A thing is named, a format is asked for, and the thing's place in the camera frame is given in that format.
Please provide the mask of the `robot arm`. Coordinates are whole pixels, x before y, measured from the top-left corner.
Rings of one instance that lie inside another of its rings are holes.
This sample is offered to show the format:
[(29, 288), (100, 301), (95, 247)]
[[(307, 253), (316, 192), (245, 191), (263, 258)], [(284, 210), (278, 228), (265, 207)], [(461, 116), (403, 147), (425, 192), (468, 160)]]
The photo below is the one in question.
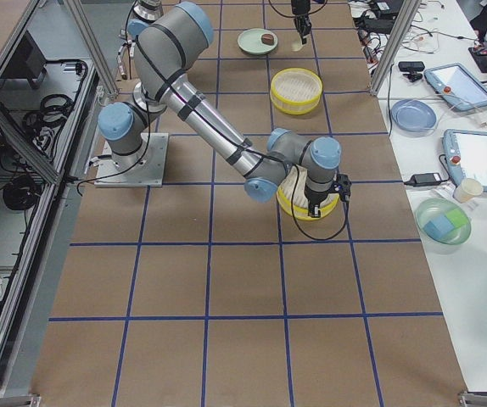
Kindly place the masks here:
[(306, 170), (304, 195), (307, 214), (317, 218), (321, 204), (337, 193), (350, 196), (348, 176), (339, 173), (341, 147), (329, 137), (306, 141), (275, 129), (267, 152), (252, 149), (243, 137), (188, 80), (187, 71), (212, 43), (214, 31), (201, 7), (182, 2), (152, 25), (135, 33), (134, 63), (140, 83), (137, 97), (112, 103), (98, 116), (98, 128), (114, 158), (136, 161), (143, 153), (143, 132), (156, 117), (155, 107), (171, 109), (245, 179), (244, 190), (259, 202), (270, 200), (292, 166)]
[[(293, 21), (294, 27), (299, 34), (301, 44), (305, 45), (307, 43), (307, 36), (311, 33), (312, 27), (310, 20), (310, 15), (313, 14), (311, 11), (311, 2), (307, 0), (291, 0), (291, 14), (281, 12), (271, 1), (269, 1), (268, 4), (276, 14)], [(130, 8), (130, 14), (133, 14), (139, 20), (142, 20), (147, 24), (152, 24), (163, 15), (162, 2), (135, 1)]]

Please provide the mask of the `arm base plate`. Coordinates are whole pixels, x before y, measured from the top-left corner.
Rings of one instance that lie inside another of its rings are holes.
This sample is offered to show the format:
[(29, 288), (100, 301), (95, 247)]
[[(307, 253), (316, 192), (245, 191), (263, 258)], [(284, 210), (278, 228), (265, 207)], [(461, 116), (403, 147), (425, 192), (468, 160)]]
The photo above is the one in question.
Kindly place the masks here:
[(94, 176), (96, 187), (162, 187), (168, 150), (168, 133), (141, 134), (140, 149), (131, 155), (120, 156), (104, 142), (103, 155)]

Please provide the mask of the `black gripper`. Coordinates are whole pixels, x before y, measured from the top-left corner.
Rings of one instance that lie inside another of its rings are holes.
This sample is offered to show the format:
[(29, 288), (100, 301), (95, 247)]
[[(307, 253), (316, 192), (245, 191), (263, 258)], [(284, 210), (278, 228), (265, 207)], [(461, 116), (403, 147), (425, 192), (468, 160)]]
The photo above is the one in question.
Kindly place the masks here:
[(308, 215), (310, 217), (321, 217), (320, 205), (325, 200), (325, 192), (317, 192), (305, 189), (305, 197), (308, 201)]
[(307, 43), (307, 36), (311, 33), (311, 21), (307, 15), (311, 11), (310, 0), (291, 0), (293, 22), (302, 44)]

